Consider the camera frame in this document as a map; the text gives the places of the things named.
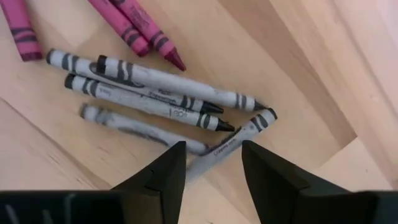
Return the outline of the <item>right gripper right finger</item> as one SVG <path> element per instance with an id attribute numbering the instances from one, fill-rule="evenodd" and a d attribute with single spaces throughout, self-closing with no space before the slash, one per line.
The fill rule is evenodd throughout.
<path id="1" fill-rule="evenodd" d="M 253 141 L 243 141 L 242 162 L 261 224 L 326 224 L 319 200 L 349 192 Z"/>

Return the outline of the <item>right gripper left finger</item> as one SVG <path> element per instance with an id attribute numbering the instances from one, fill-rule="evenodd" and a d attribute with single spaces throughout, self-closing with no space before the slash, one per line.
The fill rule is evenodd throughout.
<path id="1" fill-rule="evenodd" d="M 186 142 L 179 141 L 113 189 L 124 224 L 178 224 L 186 179 Z"/>

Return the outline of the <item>grey crayon black tip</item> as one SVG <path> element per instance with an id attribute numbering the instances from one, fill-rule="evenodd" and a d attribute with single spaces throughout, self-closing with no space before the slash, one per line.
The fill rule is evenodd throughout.
<path id="1" fill-rule="evenodd" d="M 110 58 L 105 55 L 100 55 L 97 59 L 97 72 L 109 77 L 115 77 L 125 83 L 140 83 L 152 88 L 199 98 L 217 105 L 236 108 L 247 112 L 260 111 L 268 108 L 251 96 L 216 89 L 210 85 L 189 78 L 146 68 L 138 64 Z"/>
<path id="2" fill-rule="evenodd" d="M 64 86 L 68 89 L 93 96 L 98 99 L 127 106 L 147 114 L 172 119 L 181 123 L 197 126 L 211 131 L 233 132 L 235 127 L 216 116 L 196 112 L 164 103 L 132 91 L 105 84 L 78 75 L 67 75 Z"/>
<path id="3" fill-rule="evenodd" d="M 131 72 L 129 72 L 128 69 L 131 68 L 131 66 L 126 62 L 122 62 L 122 60 L 115 60 L 111 62 L 111 65 L 105 66 L 104 69 L 106 74 L 104 75 L 97 72 L 97 69 L 102 68 L 102 66 L 99 66 L 96 62 L 57 49 L 51 49 L 48 52 L 46 61 L 50 65 L 62 68 L 75 75 L 81 75 L 86 78 L 114 85 L 175 106 L 202 113 L 222 114 L 224 112 L 223 108 L 207 101 L 187 95 L 179 95 L 165 90 L 150 88 L 143 84 L 130 81 Z"/>
<path id="4" fill-rule="evenodd" d="M 272 108 L 267 108 L 262 113 L 255 115 L 247 123 L 223 139 L 217 146 L 213 147 L 208 154 L 192 160 L 186 169 L 186 183 L 193 182 L 197 177 L 238 149 L 244 140 L 252 140 L 276 120 L 277 115 Z"/>
<path id="5" fill-rule="evenodd" d="M 109 128 L 117 129 L 126 134 L 139 136 L 150 141 L 171 147 L 179 141 L 186 142 L 186 149 L 191 154 L 202 155 L 208 152 L 209 146 L 205 143 L 181 136 L 156 126 L 143 123 L 111 110 L 83 103 L 80 107 L 80 117 Z"/>

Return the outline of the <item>magenta crayon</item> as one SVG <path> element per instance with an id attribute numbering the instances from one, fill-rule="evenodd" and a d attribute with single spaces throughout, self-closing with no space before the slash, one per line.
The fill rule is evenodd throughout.
<path id="1" fill-rule="evenodd" d="M 186 66 L 180 58 L 174 43 L 164 34 L 151 16 L 137 0 L 111 0 L 112 3 L 137 27 L 164 59 L 175 65 L 181 71 Z"/>
<path id="2" fill-rule="evenodd" d="M 149 43 L 110 0 L 88 0 L 88 2 L 137 56 L 143 57 L 149 52 Z"/>
<path id="3" fill-rule="evenodd" d="M 28 62 L 43 59 L 35 30 L 24 0 L 0 0 L 3 14 L 22 61 Z"/>

